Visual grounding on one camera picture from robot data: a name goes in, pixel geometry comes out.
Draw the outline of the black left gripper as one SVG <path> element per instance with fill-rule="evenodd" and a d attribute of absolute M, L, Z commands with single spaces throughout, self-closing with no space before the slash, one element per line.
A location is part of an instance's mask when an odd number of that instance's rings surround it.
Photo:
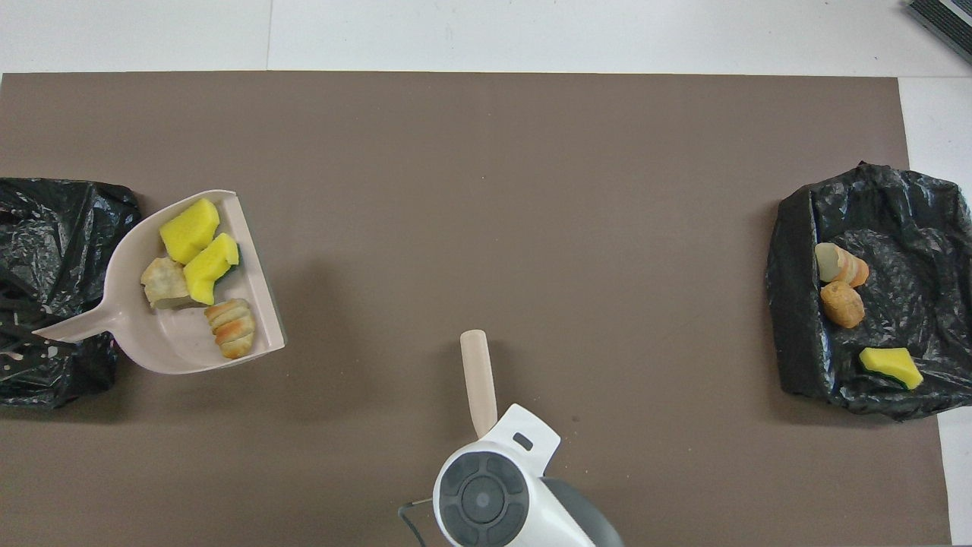
<path fill-rule="evenodd" d="M 58 319 L 48 305 L 3 296 L 1 311 L 3 381 L 39 368 L 58 354 L 73 353 L 73 343 L 36 333 Z"/>

